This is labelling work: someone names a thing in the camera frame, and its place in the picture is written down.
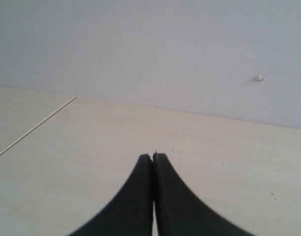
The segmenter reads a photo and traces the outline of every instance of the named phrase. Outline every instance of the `wooden floor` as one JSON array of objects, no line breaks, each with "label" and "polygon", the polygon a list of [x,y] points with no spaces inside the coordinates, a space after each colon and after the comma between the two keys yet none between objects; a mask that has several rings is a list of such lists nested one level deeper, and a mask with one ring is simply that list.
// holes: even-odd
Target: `wooden floor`
[{"label": "wooden floor", "polygon": [[[5,119],[16,117],[7,98],[0,95]],[[44,99],[42,115],[69,99],[61,98]],[[30,114],[45,106],[15,103]],[[301,130],[80,97],[0,156],[0,236],[69,234],[111,200],[140,154],[155,150],[233,223],[259,236],[301,236]]]}]

